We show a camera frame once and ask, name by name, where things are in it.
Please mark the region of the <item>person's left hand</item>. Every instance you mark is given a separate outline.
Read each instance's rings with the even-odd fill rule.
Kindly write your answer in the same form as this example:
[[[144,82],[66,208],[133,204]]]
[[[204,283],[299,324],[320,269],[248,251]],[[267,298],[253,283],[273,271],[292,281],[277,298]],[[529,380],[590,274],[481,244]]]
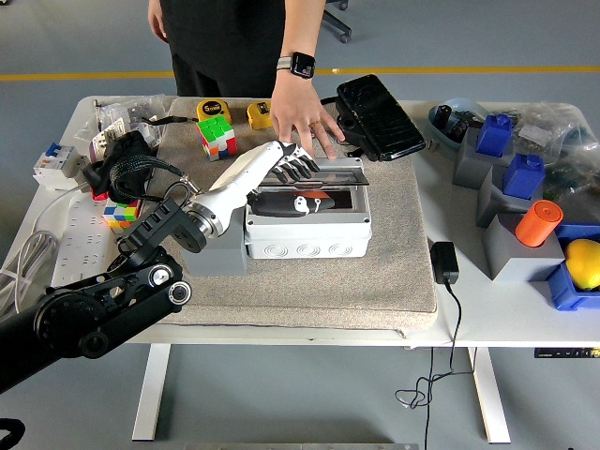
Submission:
[[[314,155],[313,139],[316,139],[328,158],[337,157],[328,131],[336,139],[345,140],[336,120],[321,104],[312,80],[302,79],[290,71],[277,71],[270,116],[281,141],[291,143],[295,131],[301,146],[311,156]]]

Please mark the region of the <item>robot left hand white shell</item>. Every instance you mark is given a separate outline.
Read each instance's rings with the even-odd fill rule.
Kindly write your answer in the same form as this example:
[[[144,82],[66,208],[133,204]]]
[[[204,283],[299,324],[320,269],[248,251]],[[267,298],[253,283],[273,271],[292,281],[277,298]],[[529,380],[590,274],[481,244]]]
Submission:
[[[267,174],[274,173],[282,182],[298,182],[319,170],[316,161],[301,146],[267,142],[238,157],[208,191],[190,198],[185,211],[199,218],[206,237],[216,238],[227,231],[233,211],[247,203],[248,194]]]

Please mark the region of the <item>person's right hand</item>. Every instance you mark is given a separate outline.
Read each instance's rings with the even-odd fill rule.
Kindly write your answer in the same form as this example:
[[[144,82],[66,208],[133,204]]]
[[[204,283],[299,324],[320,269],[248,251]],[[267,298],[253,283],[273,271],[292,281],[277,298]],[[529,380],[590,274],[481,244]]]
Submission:
[[[148,1],[147,20],[153,35],[160,41],[167,43],[168,38],[164,29],[162,8],[159,0]]]

